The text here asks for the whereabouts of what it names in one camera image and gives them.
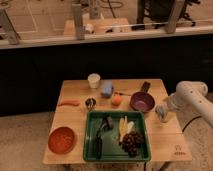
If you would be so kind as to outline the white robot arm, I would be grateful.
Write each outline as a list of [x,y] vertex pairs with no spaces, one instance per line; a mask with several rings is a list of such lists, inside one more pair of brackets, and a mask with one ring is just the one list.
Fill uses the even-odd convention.
[[161,122],[165,122],[169,112],[191,106],[213,128],[213,103],[206,96],[208,86],[201,81],[181,81],[176,85],[176,91],[166,97],[155,108]]

